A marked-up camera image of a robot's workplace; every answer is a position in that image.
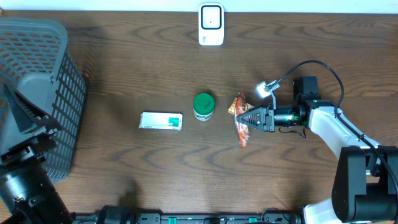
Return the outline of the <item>red chocolate bar wrapper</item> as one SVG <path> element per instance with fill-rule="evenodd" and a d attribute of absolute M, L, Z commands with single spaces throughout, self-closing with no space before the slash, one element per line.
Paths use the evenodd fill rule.
<path fill-rule="evenodd" d="M 238 116 L 248 112 L 254 107 L 246 102 L 246 98 L 242 90 L 239 91 L 239 95 L 236 97 L 233 105 L 234 123 L 237 130 L 240 147 L 245 148 L 249 141 L 249 127 L 246 124 L 238 122 Z"/>

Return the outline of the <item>orange snack packet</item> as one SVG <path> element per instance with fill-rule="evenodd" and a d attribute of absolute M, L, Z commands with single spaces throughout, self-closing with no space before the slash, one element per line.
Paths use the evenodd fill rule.
<path fill-rule="evenodd" d="M 237 102 L 237 97 L 234 98 L 234 101 L 232 102 L 231 106 L 228 108 L 228 113 L 231 115 L 235 115 L 235 107 L 236 107 L 236 102 Z M 254 108 L 253 105 L 246 103 L 247 104 L 247 108 L 250 110 L 252 108 Z"/>

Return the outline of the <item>green lid jar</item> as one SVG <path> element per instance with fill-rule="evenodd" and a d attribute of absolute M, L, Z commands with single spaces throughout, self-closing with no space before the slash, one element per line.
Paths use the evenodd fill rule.
<path fill-rule="evenodd" d="M 196 119 L 200 121 L 209 120 L 215 110 L 215 100 L 208 93 L 198 94 L 193 101 L 193 111 Z"/>

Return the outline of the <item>white green medicine box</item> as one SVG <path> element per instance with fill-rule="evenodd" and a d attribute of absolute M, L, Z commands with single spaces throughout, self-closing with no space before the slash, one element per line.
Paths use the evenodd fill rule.
<path fill-rule="evenodd" d="M 141 113 L 139 128 L 142 129 L 171 129 L 180 131 L 182 129 L 183 114 L 143 112 Z"/>

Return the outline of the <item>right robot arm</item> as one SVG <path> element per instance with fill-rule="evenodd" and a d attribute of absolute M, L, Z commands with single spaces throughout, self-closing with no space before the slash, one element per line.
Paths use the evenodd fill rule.
<path fill-rule="evenodd" d="M 303 207 L 291 223 L 367 223 L 397 220 L 397 148 L 368 138 L 323 100 L 316 77 L 293 81 L 292 106 L 258 106 L 236 117 L 264 132 L 302 126 L 318 135 L 338 159 L 331 197 Z"/>

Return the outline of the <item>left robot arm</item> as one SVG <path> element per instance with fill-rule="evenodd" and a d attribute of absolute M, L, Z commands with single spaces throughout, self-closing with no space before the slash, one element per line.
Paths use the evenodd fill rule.
<path fill-rule="evenodd" d="M 2 90 L 15 120 L 1 136 L 1 198 L 12 214 L 5 222 L 73 223 L 42 167 L 61 125 L 14 87 L 5 84 Z"/>

